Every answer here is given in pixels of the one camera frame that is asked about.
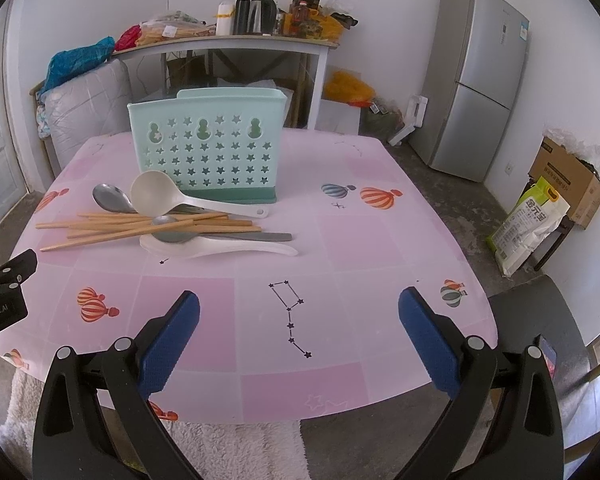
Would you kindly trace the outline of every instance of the concrete floor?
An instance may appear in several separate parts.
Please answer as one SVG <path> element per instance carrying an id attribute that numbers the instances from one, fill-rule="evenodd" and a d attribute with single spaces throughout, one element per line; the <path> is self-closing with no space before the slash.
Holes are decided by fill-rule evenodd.
<path id="1" fill-rule="evenodd" d="M 484 239 L 506 214 L 482 184 L 429 169 L 408 145 L 389 151 L 452 232 L 487 296 L 536 276 L 525 267 L 511 279 L 501 277 Z M 0 226 L 0 265 L 10 256 L 38 200 L 39 195 L 24 199 Z M 0 359 L 0 424 L 6 418 L 13 371 Z M 303 421 L 312 479 L 393 478 L 423 442 L 447 400 L 428 384 L 365 408 Z M 473 461 L 492 417 L 493 409 L 487 403 L 457 467 Z M 564 430 L 565 444 L 578 442 L 599 429 L 600 378 L 588 389 Z"/>

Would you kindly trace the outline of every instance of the plastic basket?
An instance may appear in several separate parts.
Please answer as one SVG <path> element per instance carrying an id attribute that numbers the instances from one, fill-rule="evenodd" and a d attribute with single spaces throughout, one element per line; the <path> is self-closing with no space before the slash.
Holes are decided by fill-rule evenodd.
<path id="1" fill-rule="evenodd" d="M 275 89 L 201 88 L 129 104 L 140 170 L 163 171 L 191 196 L 275 202 L 285 103 Z"/>

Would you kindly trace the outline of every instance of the pink tablecloth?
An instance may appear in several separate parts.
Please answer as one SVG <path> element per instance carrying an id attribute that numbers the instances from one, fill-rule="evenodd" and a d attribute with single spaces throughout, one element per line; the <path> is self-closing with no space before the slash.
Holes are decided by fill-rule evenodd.
<path id="1" fill-rule="evenodd" d="M 96 211 L 93 186 L 129 190 L 137 174 L 130 134 L 90 139 L 14 254 L 63 239 L 35 223 Z M 378 140 L 285 131 L 276 190 L 260 224 L 293 233 L 299 256 L 165 261 L 137 238 L 38 252 L 38 271 L 22 287 L 29 316 L 0 333 L 0 355 L 44 380 L 60 346 L 108 348 L 192 290 L 200 324 L 151 400 L 180 420 L 220 423 L 336 413 L 429 382 L 398 320 L 398 295 L 410 285 L 465 335 L 496 344 L 489 303 L 458 244 Z M 119 314 L 85 322 L 78 294 L 87 287 Z"/>

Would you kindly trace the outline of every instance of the blue striped hot air balloon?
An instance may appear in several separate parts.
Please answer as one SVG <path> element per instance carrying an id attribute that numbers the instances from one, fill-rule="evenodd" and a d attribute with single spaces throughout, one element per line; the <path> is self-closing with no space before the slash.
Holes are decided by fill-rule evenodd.
<path id="1" fill-rule="evenodd" d="M 349 190 L 355 190 L 356 186 L 338 186 L 337 184 L 322 184 L 322 192 L 325 195 L 333 196 L 334 198 L 344 198 L 346 197 Z"/>
<path id="2" fill-rule="evenodd" d="M 448 306 L 455 308 L 460 304 L 462 297 L 466 296 L 466 291 L 444 286 L 440 289 L 440 296 L 442 297 L 442 301 L 448 304 Z"/>

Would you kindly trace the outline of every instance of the refrigerator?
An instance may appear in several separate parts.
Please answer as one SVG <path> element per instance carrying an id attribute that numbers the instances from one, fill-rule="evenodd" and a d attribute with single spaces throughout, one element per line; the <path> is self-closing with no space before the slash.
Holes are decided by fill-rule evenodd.
<path id="1" fill-rule="evenodd" d="M 408 137 L 431 168 L 482 182 L 509 119 L 529 20 L 504 0 L 440 0 L 422 95 Z"/>

